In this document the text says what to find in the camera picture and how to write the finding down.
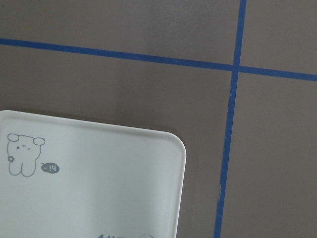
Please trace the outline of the white cartoon serving tray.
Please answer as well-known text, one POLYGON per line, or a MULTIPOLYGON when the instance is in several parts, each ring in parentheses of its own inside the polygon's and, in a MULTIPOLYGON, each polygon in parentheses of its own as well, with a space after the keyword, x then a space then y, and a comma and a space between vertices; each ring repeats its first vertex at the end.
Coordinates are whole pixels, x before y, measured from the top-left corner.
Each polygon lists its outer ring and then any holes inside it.
POLYGON ((174 238, 186 149, 174 134, 3 110, 3 238, 174 238))

